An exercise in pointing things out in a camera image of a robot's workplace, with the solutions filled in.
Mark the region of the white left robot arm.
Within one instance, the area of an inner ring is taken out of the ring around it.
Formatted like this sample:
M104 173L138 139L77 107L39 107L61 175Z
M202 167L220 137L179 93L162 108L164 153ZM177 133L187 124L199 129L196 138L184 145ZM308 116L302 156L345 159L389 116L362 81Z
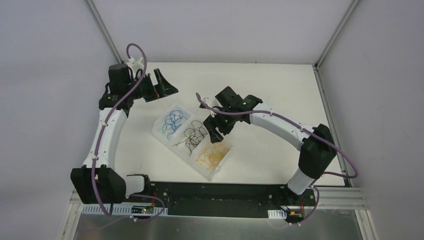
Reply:
M115 157L122 129L135 100L155 101L178 93L159 68L153 70L157 84L141 66L125 63L108 68L109 81L98 102L99 121L90 151L81 167L73 168L70 179L84 204L120 204L130 195L140 202L152 198L146 174L121 176L115 171Z

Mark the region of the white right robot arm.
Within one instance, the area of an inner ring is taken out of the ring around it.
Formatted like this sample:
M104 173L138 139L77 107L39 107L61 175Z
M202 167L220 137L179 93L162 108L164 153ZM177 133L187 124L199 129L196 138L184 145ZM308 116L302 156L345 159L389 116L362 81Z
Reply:
M284 188L284 200L296 205L305 190L318 180L337 155L330 129L311 126L275 112L262 99L247 95L242 98L227 86L215 97L196 94L200 108L209 110L203 121L211 143L222 142L237 122L263 128L282 138L299 151L298 168Z

